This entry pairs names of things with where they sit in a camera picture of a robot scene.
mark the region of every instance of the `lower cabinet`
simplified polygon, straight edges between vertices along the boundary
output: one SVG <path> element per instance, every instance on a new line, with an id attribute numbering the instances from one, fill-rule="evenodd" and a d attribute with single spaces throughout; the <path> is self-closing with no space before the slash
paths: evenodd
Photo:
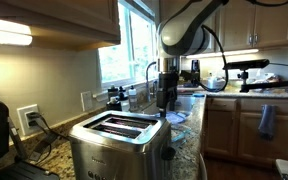
<path id="1" fill-rule="evenodd" d="M 276 108 L 271 140 L 258 130 L 265 104 Z M 205 114 L 206 156 L 266 167 L 288 160 L 288 100 L 209 98 Z"/>

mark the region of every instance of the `drawer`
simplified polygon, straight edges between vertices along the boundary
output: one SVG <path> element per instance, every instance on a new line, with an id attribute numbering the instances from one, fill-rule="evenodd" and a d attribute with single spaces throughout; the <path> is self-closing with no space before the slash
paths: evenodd
<path id="1" fill-rule="evenodd" d="M 288 114 L 288 100 L 284 99 L 242 99 L 241 111 L 262 111 L 263 105 L 275 105 L 276 112 L 279 114 Z"/>
<path id="2" fill-rule="evenodd" d="M 237 99 L 209 98 L 207 108 L 209 110 L 235 111 Z"/>

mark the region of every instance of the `faucet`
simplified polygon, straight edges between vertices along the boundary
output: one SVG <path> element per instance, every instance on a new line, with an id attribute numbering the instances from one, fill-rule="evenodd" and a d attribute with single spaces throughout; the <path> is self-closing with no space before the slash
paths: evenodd
<path id="1" fill-rule="evenodd" d="M 146 96 L 147 96 L 147 102 L 151 102 L 150 85 L 149 85 L 149 82 L 148 82 L 148 69 L 154 64 L 156 64 L 156 61 L 151 62 L 146 68 Z M 153 97 L 156 97 L 156 92 L 157 92 L 157 81 L 155 80 L 153 82 L 153 92 L 152 92 Z"/>

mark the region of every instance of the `under-cabinet light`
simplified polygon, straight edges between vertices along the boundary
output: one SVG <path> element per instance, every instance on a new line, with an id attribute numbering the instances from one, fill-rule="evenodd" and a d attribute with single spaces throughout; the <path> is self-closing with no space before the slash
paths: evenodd
<path id="1" fill-rule="evenodd" d="M 258 49 L 247 49 L 247 50 L 239 50 L 239 51 L 226 51 L 226 52 L 224 52 L 224 55 L 225 56 L 232 56 L 232 55 L 241 55 L 241 54 L 251 54 L 251 53 L 257 53 L 258 51 L 259 51 Z M 190 55 L 190 56 L 186 56 L 186 58 L 192 59 L 192 58 L 206 58 L 206 57 L 219 57 L 219 56 L 222 56 L 221 52 Z"/>
<path id="2" fill-rule="evenodd" d="M 30 45 L 32 42 L 29 26 L 0 20 L 0 44 Z"/>

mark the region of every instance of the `kitchen cabinet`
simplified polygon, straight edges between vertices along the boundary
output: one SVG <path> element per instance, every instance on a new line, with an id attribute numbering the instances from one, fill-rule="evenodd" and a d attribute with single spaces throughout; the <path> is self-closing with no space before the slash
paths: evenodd
<path id="1" fill-rule="evenodd" d="M 233 156 L 236 147 L 236 99 L 207 100 L 205 153 Z"/>
<path id="2" fill-rule="evenodd" d="M 29 25 L 32 46 L 84 50 L 120 43 L 117 0 L 0 0 L 0 19 Z"/>
<path id="3" fill-rule="evenodd" d="M 218 23 L 225 51 L 288 46 L 288 4 L 268 8 L 230 0 Z"/>
<path id="4" fill-rule="evenodd" d="M 263 105 L 276 107 L 271 141 L 260 137 Z M 205 155 L 256 166 L 272 167 L 288 160 L 288 100 L 266 98 L 208 98 Z"/>
<path id="5" fill-rule="evenodd" d="M 160 16 L 161 22 L 169 19 L 175 13 L 177 13 L 188 1 L 183 0 L 168 0 L 168 1 L 160 1 Z M 212 30 L 216 31 L 216 13 L 210 16 L 204 23 L 204 25 L 210 27 Z M 214 52 L 215 51 L 215 39 L 210 35 L 210 41 L 208 48 L 204 51 L 204 53 Z"/>

